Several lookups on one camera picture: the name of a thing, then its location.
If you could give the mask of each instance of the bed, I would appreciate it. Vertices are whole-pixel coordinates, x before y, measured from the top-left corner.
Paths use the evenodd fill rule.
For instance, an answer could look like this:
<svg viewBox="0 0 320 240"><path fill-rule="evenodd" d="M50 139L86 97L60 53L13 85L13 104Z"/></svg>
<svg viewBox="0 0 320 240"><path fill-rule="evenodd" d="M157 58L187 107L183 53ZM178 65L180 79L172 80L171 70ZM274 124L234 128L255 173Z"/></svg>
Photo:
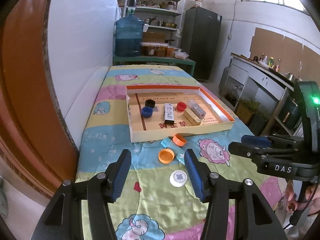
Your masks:
<svg viewBox="0 0 320 240"><path fill-rule="evenodd" d="M130 142L125 86L133 84L201 85L175 66L111 67L83 133L76 182L104 172L110 163L118 159L123 149L129 149L132 164L122 195L109 205L118 240L198 240L207 204L196 198L189 180L183 187L174 187L169 182L172 172L186 172L185 167L177 160L169 165L159 162L158 152L163 149L160 141ZM186 137L183 149L193 149L200 161L226 179L253 179L269 204L274 206L283 195L285 180L258 174L250 159L229 154L230 142L240 141L243 135L252 133L227 106L214 98L236 119L232 129ZM224 152L224 162L215 163L208 159L206 153L210 143ZM86 201L82 202L82 210L84 237L89 240L92 238ZM230 201L227 240L233 239L234 212L234 202Z"/></svg>

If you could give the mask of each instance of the black bottle cap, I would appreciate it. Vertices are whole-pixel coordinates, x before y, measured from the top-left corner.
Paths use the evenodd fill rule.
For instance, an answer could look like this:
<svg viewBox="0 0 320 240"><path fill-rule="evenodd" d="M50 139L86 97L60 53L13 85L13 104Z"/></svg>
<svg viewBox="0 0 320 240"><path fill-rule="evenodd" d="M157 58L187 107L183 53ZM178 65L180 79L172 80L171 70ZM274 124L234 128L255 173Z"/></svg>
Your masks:
<svg viewBox="0 0 320 240"><path fill-rule="evenodd" d="M146 102L145 102L144 105L145 105L145 106L149 106L149 107L151 107L151 108L154 108L155 105L156 105L156 102L155 102L154 100L152 100L152 99L148 99L148 100L146 100Z"/></svg>

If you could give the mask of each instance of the black refrigerator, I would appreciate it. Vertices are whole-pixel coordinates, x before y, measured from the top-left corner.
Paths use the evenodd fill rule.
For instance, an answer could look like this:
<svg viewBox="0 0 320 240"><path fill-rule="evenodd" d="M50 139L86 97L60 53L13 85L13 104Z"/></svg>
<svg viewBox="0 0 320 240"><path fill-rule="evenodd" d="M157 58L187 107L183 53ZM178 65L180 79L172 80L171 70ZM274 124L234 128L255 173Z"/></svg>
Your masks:
<svg viewBox="0 0 320 240"><path fill-rule="evenodd" d="M204 8L186 11L180 47L196 62L195 79L208 80L210 77L221 21L221 15Z"/></svg>

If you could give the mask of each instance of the blue water jug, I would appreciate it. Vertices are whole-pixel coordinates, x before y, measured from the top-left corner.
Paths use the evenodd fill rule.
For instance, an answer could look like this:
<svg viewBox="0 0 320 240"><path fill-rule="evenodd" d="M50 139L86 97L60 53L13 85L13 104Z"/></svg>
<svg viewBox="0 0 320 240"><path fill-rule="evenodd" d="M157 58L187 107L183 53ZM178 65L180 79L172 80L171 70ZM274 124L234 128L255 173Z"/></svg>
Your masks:
<svg viewBox="0 0 320 240"><path fill-rule="evenodd" d="M134 6L129 7L128 15L116 21L115 55L118 57L141 55L144 21L133 16L134 11Z"/></svg>

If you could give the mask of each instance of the cardboard tray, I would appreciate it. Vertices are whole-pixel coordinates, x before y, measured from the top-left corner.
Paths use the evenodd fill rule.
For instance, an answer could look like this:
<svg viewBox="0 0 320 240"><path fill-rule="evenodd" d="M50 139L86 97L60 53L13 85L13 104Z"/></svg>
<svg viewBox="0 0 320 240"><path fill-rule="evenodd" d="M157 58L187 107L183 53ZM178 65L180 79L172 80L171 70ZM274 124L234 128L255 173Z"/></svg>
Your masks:
<svg viewBox="0 0 320 240"><path fill-rule="evenodd" d="M164 103L187 103L194 99L205 111L201 125L193 126L183 115L174 111L175 125L164 124ZM141 116L146 99L156 101L152 117ZM205 134L229 130L234 124L233 117L203 88L198 86L174 85L132 85L126 86L127 112L131 142L162 140L176 133L182 136Z"/></svg>

